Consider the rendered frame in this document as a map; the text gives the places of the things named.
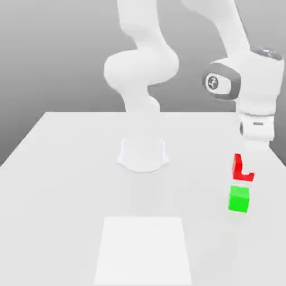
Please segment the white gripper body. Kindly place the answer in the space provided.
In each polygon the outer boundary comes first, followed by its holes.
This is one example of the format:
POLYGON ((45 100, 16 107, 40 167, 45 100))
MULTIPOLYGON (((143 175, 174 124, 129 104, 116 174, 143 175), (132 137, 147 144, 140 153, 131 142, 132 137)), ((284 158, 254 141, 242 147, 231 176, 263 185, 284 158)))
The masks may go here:
POLYGON ((240 134, 246 140, 271 142, 274 139, 274 116, 239 115, 240 134))

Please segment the small red cube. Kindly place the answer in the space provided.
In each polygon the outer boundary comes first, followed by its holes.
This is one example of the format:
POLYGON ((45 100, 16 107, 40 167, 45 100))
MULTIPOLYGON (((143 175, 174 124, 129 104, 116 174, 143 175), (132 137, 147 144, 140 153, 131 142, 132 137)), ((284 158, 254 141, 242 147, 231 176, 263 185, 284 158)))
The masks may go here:
POLYGON ((241 180, 245 182, 252 182, 254 180, 254 173, 243 174, 242 173, 242 157, 241 154, 234 154, 234 159, 232 163, 232 177, 234 180, 241 180))

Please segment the small green cube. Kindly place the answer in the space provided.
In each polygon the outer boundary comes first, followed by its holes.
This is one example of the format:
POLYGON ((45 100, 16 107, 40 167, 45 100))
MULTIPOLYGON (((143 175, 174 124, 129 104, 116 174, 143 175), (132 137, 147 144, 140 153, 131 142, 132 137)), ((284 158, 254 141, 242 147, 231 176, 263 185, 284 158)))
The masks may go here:
POLYGON ((246 213, 249 207, 249 188, 232 185, 228 199, 228 209, 231 211, 246 213))

